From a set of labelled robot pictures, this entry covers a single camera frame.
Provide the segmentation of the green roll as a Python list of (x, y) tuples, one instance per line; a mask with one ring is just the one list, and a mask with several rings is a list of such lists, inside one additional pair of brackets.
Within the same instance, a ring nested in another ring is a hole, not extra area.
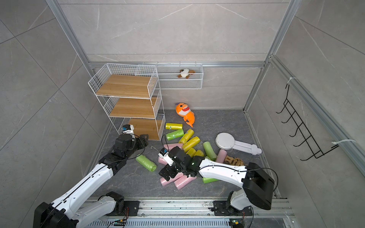
[(205, 150), (206, 156), (210, 158), (212, 161), (216, 161), (217, 154), (214, 152), (212, 145), (210, 142), (204, 142), (203, 148)]
[(145, 155), (142, 154), (138, 155), (136, 157), (136, 161), (150, 172), (154, 172), (157, 168), (157, 165), (151, 160), (149, 160)]
[(183, 135), (184, 135), (183, 129), (179, 129), (179, 130), (167, 133), (166, 134), (166, 140), (170, 141), (170, 140), (173, 140), (173, 139), (177, 139), (177, 138), (182, 137)]
[(215, 178), (203, 178), (202, 181), (203, 181), (204, 184), (207, 184), (207, 183), (212, 183), (212, 182), (216, 182), (216, 181), (219, 181), (219, 180), (215, 179)]

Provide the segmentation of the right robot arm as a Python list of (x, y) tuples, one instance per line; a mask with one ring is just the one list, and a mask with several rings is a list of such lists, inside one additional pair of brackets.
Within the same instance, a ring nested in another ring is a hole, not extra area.
[(275, 181), (264, 168), (250, 162), (247, 166), (232, 166), (211, 161), (201, 156), (191, 157), (178, 146), (163, 148), (159, 157), (167, 165), (159, 172), (166, 181), (182, 173), (187, 177), (214, 178), (240, 187), (227, 199), (227, 208), (242, 211), (249, 206), (271, 209)]

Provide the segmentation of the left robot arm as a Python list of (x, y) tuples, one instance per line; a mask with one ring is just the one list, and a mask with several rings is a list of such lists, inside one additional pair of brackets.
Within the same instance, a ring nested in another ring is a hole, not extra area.
[(148, 146), (148, 135), (120, 135), (108, 154), (81, 181), (52, 203), (41, 203), (34, 212), (35, 228), (84, 228), (98, 218), (129, 216), (124, 197), (109, 192), (93, 204), (82, 207), (84, 202), (106, 181), (111, 179), (133, 158), (138, 150)]

